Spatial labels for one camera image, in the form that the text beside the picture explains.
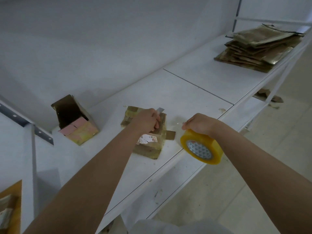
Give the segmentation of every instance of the yellow tape roll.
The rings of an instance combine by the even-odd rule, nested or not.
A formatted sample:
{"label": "yellow tape roll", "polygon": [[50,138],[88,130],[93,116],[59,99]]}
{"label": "yellow tape roll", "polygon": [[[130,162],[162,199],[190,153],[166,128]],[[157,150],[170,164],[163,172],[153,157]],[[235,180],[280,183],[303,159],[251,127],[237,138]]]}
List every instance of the yellow tape roll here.
{"label": "yellow tape roll", "polygon": [[223,151],[220,145],[208,135],[186,130],[180,138],[181,145],[194,158],[208,164],[218,164]]}

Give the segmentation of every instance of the person's left hand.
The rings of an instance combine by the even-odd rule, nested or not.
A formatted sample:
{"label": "person's left hand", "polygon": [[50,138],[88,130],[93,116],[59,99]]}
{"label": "person's left hand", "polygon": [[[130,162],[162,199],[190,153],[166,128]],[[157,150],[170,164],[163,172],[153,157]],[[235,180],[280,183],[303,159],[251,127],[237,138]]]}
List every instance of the person's left hand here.
{"label": "person's left hand", "polygon": [[141,135],[154,131],[159,128],[160,116],[154,108],[145,109],[139,112],[129,125],[135,127]]}

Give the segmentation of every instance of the tiled floor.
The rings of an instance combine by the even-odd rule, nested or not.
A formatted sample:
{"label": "tiled floor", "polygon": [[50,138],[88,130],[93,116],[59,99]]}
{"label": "tiled floor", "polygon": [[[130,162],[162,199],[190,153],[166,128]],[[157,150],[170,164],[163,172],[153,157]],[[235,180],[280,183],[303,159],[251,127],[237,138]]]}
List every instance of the tiled floor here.
{"label": "tiled floor", "polygon": [[[266,108],[245,134],[253,143],[312,181],[312,46],[278,95],[279,109]],[[154,217],[176,225],[210,217],[235,234],[279,233],[230,161],[205,166]]]}

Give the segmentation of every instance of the hand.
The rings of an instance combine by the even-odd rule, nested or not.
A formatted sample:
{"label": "hand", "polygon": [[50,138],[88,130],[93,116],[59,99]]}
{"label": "hand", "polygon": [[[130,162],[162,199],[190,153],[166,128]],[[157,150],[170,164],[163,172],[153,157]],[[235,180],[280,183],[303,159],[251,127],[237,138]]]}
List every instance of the hand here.
{"label": "hand", "polygon": [[221,124],[219,120],[208,117],[204,114],[197,113],[192,116],[187,122],[183,123],[182,130],[191,129],[200,134],[206,134],[212,137],[213,129]]}
{"label": "hand", "polygon": [[134,126],[141,135],[159,128],[160,116],[154,108],[145,109],[139,112],[129,125]]}

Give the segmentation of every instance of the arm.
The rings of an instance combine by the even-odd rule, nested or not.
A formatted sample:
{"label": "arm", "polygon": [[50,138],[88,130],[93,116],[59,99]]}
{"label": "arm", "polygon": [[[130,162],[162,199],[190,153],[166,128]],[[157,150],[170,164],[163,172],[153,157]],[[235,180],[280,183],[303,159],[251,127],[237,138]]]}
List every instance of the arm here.
{"label": "arm", "polygon": [[158,128],[154,109],[140,112],[104,149],[80,169],[24,234],[94,234],[142,134]]}
{"label": "arm", "polygon": [[282,233],[311,233],[312,183],[217,119],[195,114],[182,127],[214,138]]}

